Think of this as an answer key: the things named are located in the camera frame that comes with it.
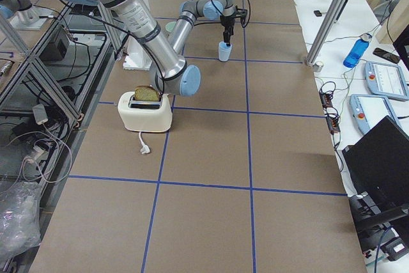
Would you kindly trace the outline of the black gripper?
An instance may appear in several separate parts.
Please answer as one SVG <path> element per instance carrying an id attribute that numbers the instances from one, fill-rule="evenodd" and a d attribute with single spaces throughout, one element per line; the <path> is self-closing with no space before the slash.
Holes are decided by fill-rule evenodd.
<path id="1" fill-rule="evenodd" d="M 231 36 L 235 26 L 236 19 L 239 20 L 242 28 L 245 28 L 248 24 L 248 9 L 239 8 L 237 6 L 231 6 L 226 9 L 220 16 L 220 23 L 224 27 L 223 40 L 224 43 L 231 45 Z"/>

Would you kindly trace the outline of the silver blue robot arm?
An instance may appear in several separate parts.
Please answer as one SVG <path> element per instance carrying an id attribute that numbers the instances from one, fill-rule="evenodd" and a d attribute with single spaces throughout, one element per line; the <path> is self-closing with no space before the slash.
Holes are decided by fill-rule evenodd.
<path id="1" fill-rule="evenodd" d="M 236 21 L 247 27 L 251 19 L 251 7 L 239 8 L 234 0 L 191 0 L 180 5 L 180 15 L 175 22 L 168 41 L 176 53 L 184 48 L 196 21 L 204 17 L 222 25 L 223 40 L 219 42 L 219 61 L 227 62 L 233 49 L 231 37 L 234 35 Z"/>
<path id="2" fill-rule="evenodd" d="M 97 5 L 114 11 L 132 36 L 153 60 L 150 70 L 152 86 L 162 92 L 181 96 L 195 94 L 201 83 L 197 66 L 190 65 L 181 50 L 199 17 L 215 20 L 233 12 L 233 0 L 185 1 L 169 36 L 143 0 L 66 0 L 75 4 Z"/>

